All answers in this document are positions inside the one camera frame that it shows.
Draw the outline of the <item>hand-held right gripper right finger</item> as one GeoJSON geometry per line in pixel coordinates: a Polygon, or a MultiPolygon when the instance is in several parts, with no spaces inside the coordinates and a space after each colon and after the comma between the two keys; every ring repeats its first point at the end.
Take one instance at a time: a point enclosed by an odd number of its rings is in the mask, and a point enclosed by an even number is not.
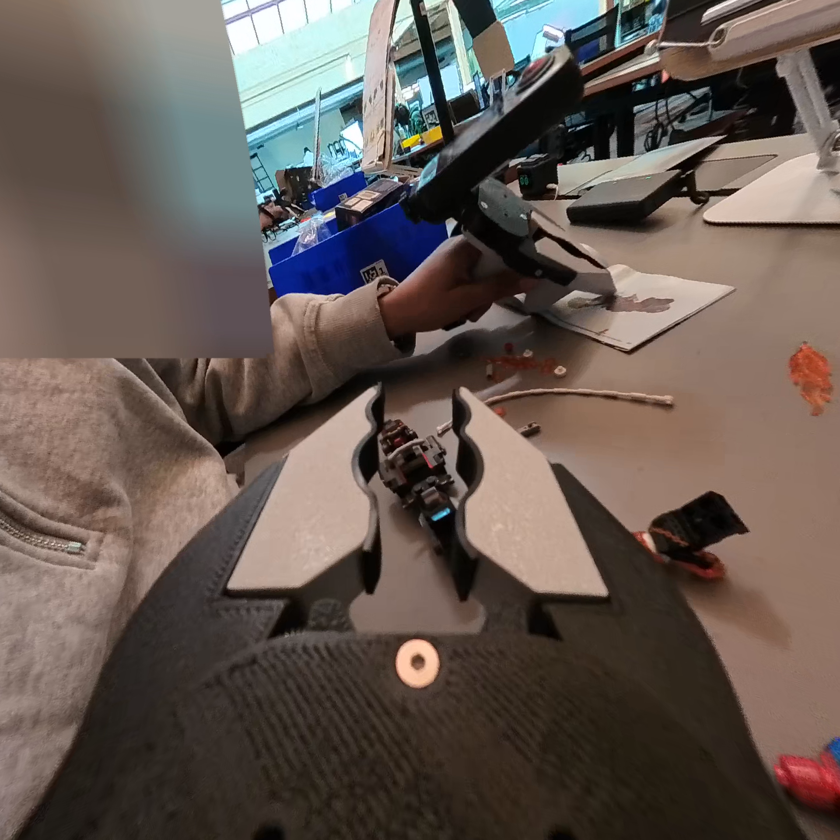
{"type": "Polygon", "coordinates": [[[555,610],[610,607],[607,582],[549,460],[465,387],[453,391],[453,583],[472,634],[561,634],[555,610]]]}

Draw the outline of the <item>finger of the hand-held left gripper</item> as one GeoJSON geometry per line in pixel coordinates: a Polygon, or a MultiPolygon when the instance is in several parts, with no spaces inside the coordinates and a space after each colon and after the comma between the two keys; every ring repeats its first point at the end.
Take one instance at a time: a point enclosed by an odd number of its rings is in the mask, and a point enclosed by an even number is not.
{"type": "Polygon", "coordinates": [[[537,279],[525,293],[525,312],[546,312],[559,301],[573,295],[609,298],[615,294],[613,276],[608,268],[574,271],[567,281],[549,277],[537,279]]]}
{"type": "Polygon", "coordinates": [[[544,213],[534,214],[537,252],[577,272],[606,270],[607,261],[591,246],[573,238],[568,227],[544,213]]]}

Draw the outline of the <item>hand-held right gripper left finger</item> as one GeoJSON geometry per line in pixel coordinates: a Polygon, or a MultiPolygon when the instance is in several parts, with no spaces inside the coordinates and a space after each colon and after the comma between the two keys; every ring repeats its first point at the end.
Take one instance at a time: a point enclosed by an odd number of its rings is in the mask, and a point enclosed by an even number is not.
{"type": "Polygon", "coordinates": [[[350,607],[382,573],[371,479],[379,465],[382,384],[368,387],[268,470],[227,578],[231,607],[278,607],[282,623],[351,628],[350,607]]]}

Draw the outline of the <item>lego instruction booklet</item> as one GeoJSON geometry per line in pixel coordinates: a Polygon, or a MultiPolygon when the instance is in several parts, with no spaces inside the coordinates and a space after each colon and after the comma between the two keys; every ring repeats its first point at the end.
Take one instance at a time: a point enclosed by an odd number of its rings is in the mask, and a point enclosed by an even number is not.
{"type": "Polygon", "coordinates": [[[623,352],[632,352],[734,292],[731,286],[608,268],[612,297],[573,295],[537,317],[623,352]]]}

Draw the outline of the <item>black lego motorcycle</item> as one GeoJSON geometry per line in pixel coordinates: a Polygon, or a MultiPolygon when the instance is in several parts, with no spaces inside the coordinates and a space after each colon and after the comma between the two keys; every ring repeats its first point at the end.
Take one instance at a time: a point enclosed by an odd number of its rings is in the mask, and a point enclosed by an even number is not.
{"type": "Polygon", "coordinates": [[[450,561],[455,549],[458,503],[446,449],[435,436],[422,437],[399,418],[379,433],[379,477],[427,534],[436,554],[450,561]]]}

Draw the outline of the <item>black flame-head lego minifigure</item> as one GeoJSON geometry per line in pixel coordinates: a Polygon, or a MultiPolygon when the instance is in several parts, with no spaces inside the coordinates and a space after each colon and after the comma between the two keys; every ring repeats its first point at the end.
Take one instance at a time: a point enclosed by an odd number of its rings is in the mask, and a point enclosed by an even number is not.
{"type": "Polygon", "coordinates": [[[724,563],[710,547],[750,533],[745,522],[720,493],[709,490],[652,520],[633,535],[658,563],[674,565],[704,581],[726,577],[724,563]]]}

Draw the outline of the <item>slim orange lego flame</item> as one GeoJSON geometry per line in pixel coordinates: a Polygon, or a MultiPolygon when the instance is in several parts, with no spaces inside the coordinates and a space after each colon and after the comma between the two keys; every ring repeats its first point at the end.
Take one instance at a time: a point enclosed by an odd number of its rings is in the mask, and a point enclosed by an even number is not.
{"type": "Polygon", "coordinates": [[[787,363],[791,383],[804,402],[810,415],[819,417],[831,403],[834,394],[832,367],[823,353],[803,341],[787,363]]]}

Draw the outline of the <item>black charger with green lights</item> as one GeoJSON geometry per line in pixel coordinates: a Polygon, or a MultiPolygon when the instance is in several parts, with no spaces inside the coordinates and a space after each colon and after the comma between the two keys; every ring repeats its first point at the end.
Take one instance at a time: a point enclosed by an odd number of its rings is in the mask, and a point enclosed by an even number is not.
{"type": "Polygon", "coordinates": [[[533,154],[523,159],[517,169],[520,195],[529,201],[543,200],[558,189],[559,160],[556,154],[533,154]]]}

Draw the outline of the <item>black flat case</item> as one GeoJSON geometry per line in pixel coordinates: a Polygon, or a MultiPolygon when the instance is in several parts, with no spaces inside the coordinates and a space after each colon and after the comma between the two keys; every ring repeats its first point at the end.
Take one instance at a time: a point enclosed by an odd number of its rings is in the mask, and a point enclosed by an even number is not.
{"type": "Polygon", "coordinates": [[[566,208],[572,224],[635,224],[680,193],[685,175],[665,171],[604,182],[584,191],[566,208]]]}

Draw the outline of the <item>silver laptop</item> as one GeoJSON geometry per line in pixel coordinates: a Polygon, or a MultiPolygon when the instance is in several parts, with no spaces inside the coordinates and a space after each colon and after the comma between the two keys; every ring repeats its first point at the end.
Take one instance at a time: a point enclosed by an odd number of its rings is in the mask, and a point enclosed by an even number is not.
{"type": "Polygon", "coordinates": [[[747,174],[776,159],[776,154],[742,151],[723,135],[669,145],[634,157],[564,164],[558,169],[559,198],[577,198],[594,186],[669,171],[694,172],[702,192],[733,190],[747,174]]]}

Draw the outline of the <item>tilted instruction board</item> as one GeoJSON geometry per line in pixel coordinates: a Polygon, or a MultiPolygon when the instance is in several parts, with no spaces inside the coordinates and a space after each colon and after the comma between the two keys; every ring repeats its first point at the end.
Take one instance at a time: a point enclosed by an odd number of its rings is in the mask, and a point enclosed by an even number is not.
{"type": "Polygon", "coordinates": [[[397,1],[374,4],[366,41],[360,163],[365,174],[383,172],[392,163],[395,105],[392,31],[397,6],[397,1]]]}

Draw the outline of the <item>long wooden desk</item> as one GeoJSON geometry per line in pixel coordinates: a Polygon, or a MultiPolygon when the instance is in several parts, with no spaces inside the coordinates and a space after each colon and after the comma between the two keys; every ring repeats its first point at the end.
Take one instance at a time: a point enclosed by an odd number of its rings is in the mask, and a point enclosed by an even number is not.
{"type": "Polygon", "coordinates": [[[581,107],[593,123],[596,161],[634,155],[634,84],[660,72],[659,38],[659,33],[638,38],[582,67],[581,107]]]}

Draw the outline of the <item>small blue plastic bin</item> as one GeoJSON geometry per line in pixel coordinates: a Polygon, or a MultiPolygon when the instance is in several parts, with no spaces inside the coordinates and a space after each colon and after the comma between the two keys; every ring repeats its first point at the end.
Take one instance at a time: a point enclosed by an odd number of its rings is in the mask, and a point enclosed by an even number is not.
{"type": "Polygon", "coordinates": [[[361,192],[366,184],[365,174],[362,171],[355,171],[329,185],[313,190],[309,196],[310,201],[319,212],[325,214],[345,199],[361,192]]]}

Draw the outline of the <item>large blue plastic bin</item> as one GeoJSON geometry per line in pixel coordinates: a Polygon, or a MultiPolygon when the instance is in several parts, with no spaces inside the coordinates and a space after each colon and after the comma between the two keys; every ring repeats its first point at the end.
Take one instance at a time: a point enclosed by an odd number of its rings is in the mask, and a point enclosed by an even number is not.
{"type": "Polygon", "coordinates": [[[291,245],[273,248],[269,284],[281,298],[346,295],[382,277],[402,281],[447,238],[445,223],[413,223],[394,205],[298,254],[291,245]]]}

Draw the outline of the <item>white base stand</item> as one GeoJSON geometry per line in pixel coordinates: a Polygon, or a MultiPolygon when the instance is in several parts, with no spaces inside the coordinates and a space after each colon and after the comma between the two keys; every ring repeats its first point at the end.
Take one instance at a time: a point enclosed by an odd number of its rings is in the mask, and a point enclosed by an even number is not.
{"type": "Polygon", "coordinates": [[[808,49],[776,60],[796,110],[814,146],[779,164],[706,210],[708,224],[734,226],[839,225],[839,127],[828,108],[808,49]]]}

